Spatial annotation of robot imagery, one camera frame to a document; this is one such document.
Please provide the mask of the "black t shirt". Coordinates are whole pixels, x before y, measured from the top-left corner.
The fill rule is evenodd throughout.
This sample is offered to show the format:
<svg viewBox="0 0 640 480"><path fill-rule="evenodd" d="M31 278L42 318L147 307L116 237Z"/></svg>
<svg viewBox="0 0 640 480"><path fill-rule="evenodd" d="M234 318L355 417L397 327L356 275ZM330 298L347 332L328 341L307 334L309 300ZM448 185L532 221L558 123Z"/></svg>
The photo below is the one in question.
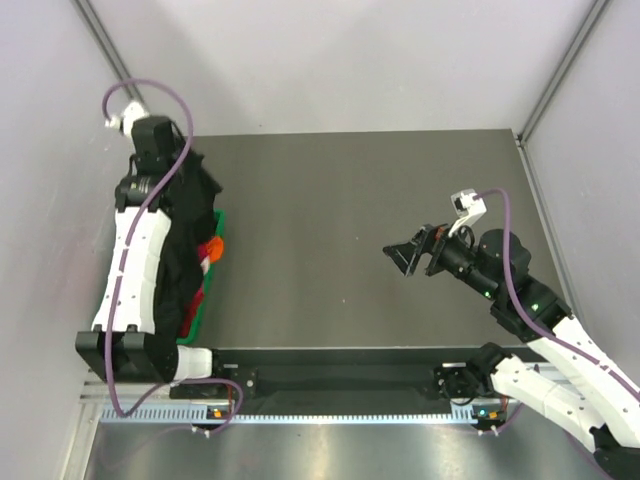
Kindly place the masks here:
<svg viewBox="0 0 640 480"><path fill-rule="evenodd" d="M214 236L217 226L214 201L222 187L203 167L203 159L191 150L152 203L171 221L156 278L154 323L156 334L172 340L179 336L203 283L198 249Z"/></svg>

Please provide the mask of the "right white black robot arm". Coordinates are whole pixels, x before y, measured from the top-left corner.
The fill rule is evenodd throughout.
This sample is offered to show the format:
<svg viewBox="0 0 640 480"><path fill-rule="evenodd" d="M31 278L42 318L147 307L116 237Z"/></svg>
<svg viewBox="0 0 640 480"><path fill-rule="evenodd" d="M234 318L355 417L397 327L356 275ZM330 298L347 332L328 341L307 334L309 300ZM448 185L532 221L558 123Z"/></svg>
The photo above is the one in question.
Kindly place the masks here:
<svg viewBox="0 0 640 480"><path fill-rule="evenodd" d="M580 443L609 478L638 478L638 385L616 370L569 305L530 274L531 254L516 235L493 229L474 238L468 226L425 225L383 253L404 276L429 256L426 275L449 273L490 300L497 323L570 383L563 387L487 343L462 371L474 393L519 401Z"/></svg>

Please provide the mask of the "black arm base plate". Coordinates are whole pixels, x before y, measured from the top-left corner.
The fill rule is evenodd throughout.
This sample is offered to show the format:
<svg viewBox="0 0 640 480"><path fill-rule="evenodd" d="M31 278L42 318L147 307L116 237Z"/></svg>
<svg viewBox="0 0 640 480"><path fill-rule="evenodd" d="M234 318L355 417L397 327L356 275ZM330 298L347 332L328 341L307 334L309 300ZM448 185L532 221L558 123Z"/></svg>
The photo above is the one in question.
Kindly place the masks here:
<svg viewBox="0 0 640 480"><path fill-rule="evenodd" d="M214 376L242 387L247 401L280 393L381 394L438 401L433 370L462 363L477 347L226 348L214 351Z"/></svg>

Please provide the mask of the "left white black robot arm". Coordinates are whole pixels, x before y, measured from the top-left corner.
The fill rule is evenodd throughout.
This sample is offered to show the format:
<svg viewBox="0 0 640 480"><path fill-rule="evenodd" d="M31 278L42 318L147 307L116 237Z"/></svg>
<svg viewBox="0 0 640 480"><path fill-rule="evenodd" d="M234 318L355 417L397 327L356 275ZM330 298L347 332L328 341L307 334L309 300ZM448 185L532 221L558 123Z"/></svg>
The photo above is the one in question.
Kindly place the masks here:
<svg viewBox="0 0 640 480"><path fill-rule="evenodd" d="M205 396L226 387L206 348L180 344L202 300L222 188L166 116L131 130L134 152L115 189L116 240L101 304L75 349L102 380L169 383L192 379Z"/></svg>

